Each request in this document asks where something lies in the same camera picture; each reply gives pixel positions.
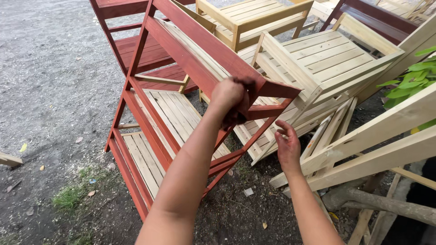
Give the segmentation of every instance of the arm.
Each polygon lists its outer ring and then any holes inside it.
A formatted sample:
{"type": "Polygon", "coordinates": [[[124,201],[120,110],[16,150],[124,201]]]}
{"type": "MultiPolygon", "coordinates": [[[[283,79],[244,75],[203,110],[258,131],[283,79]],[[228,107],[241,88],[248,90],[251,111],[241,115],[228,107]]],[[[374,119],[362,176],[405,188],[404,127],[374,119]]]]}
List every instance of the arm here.
{"type": "Polygon", "coordinates": [[[192,244],[194,220],[206,187],[221,122],[241,102],[242,84],[225,79],[216,85],[212,101],[165,174],[145,219],[137,245],[192,244]]]}
{"type": "Polygon", "coordinates": [[[318,206],[301,172],[300,142],[294,128],[282,120],[278,120],[276,124],[282,128],[274,134],[279,146],[277,154],[289,183],[292,204],[303,243],[305,245],[344,244],[318,206]],[[281,134],[288,136],[288,139],[284,139],[281,134]]]}

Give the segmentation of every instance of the red-stained wooden bench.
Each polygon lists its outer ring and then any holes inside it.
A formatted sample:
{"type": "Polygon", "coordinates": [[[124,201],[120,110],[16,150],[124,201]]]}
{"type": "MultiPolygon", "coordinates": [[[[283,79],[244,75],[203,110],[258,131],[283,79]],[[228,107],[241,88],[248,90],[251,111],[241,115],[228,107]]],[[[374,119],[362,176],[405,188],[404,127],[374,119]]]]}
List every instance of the red-stained wooden bench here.
{"type": "Polygon", "coordinates": [[[395,45],[400,44],[418,28],[417,24],[376,5],[361,0],[340,0],[320,32],[325,31],[330,22],[339,19],[343,13],[351,15],[395,45]]]}
{"type": "Polygon", "coordinates": [[[223,144],[233,128],[227,132],[219,132],[209,170],[209,177],[215,178],[211,180],[203,196],[234,166],[300,92],[300,89],[263,77],[197,21],[171,0],[148,2],[140,39],[135,47],[132,65],[126,75],[105,147],[105,151],[112,151],[142,220],[147,216],[173,158],[201,118],[183,94],[141,87],[141,82],[138,81],[141,77],[136,74],[147,36],[153,35],[209,98],[215,85],[226,76],[251,77],[255,80],[255,86],[249,91],[250,108],[245,113],[248,120],[268,119],[241,149],[234,152],[230,152],[223,144]],[[171,19],[174,25],[154,18],[157,9],[171,19]],[[280,103],[271,97],[285,99],[280,103]],[[120,124],[126,106],[137,124],[120,124]],[[125,134],[120,132],[134,127],[139,127],[140,131],[125,134]]]}
{"type": "MultiPolygon", "coordinates": [[[[148,0],[89,0],[89,2],[94,9],[95,15],[102,26],[122,72],[126,75],[130,68],[130,62],[135,51],[136,43],[139,40],[139,35],[114,40],[112,33],[140,28],[142,22],[109,28],[106,20],[132,14],[145,13],[148,0]]],[[[195,3],[195,0],[180,0],[180,2],[182,4],[193,4],[195,3]]],[[[136,72],[147,72],[172,63],[174,63],[174,60],[171,56],[168,55],[152,35],[148,35],[136,72]]],[[[147,73],[146,75],[183,81],[186,73],[184,73],[178,65],[172,65],[170,67],[161,68],[159,71],[147,73]]],[[[158,88],[174,91],[179,90],[180,87],[171,84],[156,84],[149,82],[143,82],[142,85],[144,88],[151,87],[153,89],[158,88]]],[[[188,93],[196,89],[198,89],[198,87],[194,81],[190,80],[184,92],[188,93]]]]}

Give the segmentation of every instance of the hand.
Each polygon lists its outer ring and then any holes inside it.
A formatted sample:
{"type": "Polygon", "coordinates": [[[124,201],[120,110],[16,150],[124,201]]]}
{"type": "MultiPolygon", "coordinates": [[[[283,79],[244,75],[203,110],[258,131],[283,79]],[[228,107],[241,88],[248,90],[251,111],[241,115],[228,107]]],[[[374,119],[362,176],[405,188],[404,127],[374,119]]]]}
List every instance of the hand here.
{"type": "Polygon", "coordinates": [[[277,155],[279,157],[282,170],[287,177],[303,175],[300,166],[300,141],[294,128],[287,122],[277,120],[276,125],[282,129],[278,129],[274,134],[279,149],[277,155]]]}
{"type": "Polygon", "coordinates": [[[244,98],[245,88],[242,83],[234,82],[234,77],[229,77],[218,83],[213,92],[209,106],[217,107],[224,115],[244,98]]]}

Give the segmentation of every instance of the dirt ground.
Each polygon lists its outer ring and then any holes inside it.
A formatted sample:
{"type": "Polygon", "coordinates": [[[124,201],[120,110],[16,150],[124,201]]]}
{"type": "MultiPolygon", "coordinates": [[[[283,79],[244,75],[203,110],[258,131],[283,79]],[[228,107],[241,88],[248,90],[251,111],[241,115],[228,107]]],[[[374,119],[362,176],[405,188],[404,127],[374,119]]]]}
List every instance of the dirt ground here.
{"type": "MultiPolygon", "coordinates": [[[[217,7],[233,2],[212,1],[217,7]]],[[[24,161],[15,169],[0,166],[0,245],[133,244],[139,232],[142,223],[123,179],[118,169],[108,170],[112,154],[103,152],[124,76],[94,16],[86,0],[0,2],[0,152],[24,161]],[[82,200],[80,211],[59,212],[52,198],[82,181],[78,171],[86,167],[107,175],[87,184],[97,192],[82,200]],[[78,236],[86,234],[90,239],[80,243],[78,236]]],[[[277,38],[286,41],[291,34],[277,38]]],[[[351,129],[384,112],[380,95],[358,107],[351,129]]],[[[187,96],[205,110],[196,92],[187,96]]],[[[240,147],[232,137],[229,147],[240,147]]],[[[194,244],[302,243],[292,202],[268,185],[281,172],[276,154],[256,168],[249,162],[245,155],[234,175],[225,175],[203,199],[194,244]],[[249,187],[255,194],[245,197],[249,187]]],[[[351,235],[355,221],[337,215],[351,222],[345,230],[351,235]]]]}

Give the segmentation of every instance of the forearm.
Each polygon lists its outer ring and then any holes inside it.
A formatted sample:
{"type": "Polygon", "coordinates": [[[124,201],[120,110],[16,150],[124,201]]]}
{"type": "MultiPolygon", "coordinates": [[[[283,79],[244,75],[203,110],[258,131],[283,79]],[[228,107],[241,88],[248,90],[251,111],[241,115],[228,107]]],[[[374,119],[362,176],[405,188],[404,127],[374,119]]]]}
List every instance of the forearm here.
{"type": "Polygon", "coordinates": [[[215,108],[206,111],[165,175],[155,200],[159,209],[195,217],[223,117],[215,108]]]}
{"type": "Polygon", "coordinates": [[[326,218],[302,174],[286,175],[292,204],[305,245],[338,245],[341,238],[326,218]]]}

